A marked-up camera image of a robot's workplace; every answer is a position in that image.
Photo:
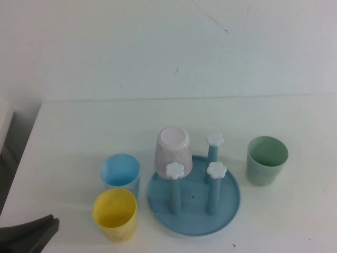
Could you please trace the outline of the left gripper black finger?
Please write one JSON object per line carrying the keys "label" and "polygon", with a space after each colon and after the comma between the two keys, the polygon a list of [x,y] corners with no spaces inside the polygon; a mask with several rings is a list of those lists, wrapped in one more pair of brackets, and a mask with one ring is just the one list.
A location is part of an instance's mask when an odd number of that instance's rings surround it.
{"label": "left gripper black finger", "polygon": [[42,252],[58,232],[60,220],[53,217],[43,227],[14,239],[1,239],[1,252]]}
{"label": "left gripper black finger", "polygon": [[47,215],[43,218],[24,223],[21,225],[15,225],[11,227],[2,227],[1,228],[1,239],[14,239],[28,234],[29,232],[35,231],[40,227],[43,227],[48,222],[53,220],[53,215]]}

